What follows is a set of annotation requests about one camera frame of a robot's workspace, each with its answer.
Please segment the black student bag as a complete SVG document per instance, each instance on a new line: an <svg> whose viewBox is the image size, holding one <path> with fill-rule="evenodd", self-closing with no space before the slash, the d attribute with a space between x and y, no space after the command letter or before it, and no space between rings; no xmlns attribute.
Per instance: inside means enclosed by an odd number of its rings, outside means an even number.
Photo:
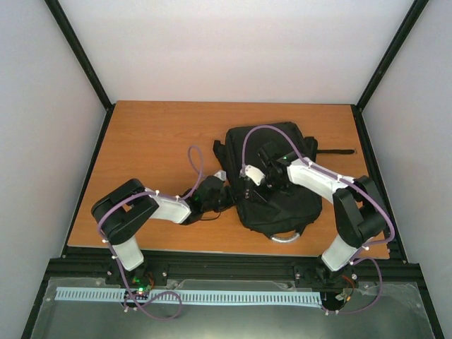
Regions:
<svg viewBox="0 0 452 339"><path fill-rule="evenodd" d="M275 242L291 242L317 220L322 198L289 181L284 165L297 153L315 160L320 149L290 121L230 129L213 152L230 184L239 220L245 228ZM281 237L291 232L293 237Z"/></svg>

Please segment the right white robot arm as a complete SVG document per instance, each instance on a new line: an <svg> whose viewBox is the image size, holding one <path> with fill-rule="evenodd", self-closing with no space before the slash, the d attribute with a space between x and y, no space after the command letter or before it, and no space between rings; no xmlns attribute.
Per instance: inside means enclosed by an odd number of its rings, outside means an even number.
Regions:
<svg viewBox="0 0 452 339"><path fill-rule="evenodd" d="M333 206L337 235L321 254L316 275L323 283L336 277L358 256L395 237L395 227L383 206L375 183L366 176L343 176L316 164L298 150L264 163L263 171L242 163L241 176L255 188L279 189L285 184L304 187Z"/></svg>

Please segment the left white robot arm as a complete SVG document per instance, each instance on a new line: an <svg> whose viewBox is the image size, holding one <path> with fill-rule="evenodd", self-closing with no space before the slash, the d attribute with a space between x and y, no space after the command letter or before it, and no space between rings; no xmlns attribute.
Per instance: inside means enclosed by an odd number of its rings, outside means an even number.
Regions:
<svg viewBox="0 0 452 339"><path fill-rule="evenodd" d="M103 242L110 244L113 258L123 266L121 274L131 284L147 276L144 256L135 234L149 219L166 220L178 225L201 221L206 213L221 213L234 205L223 170L207 176L198 186L180 198L144 187L130 179L94 204L91 214L98 224Z"/></svg>

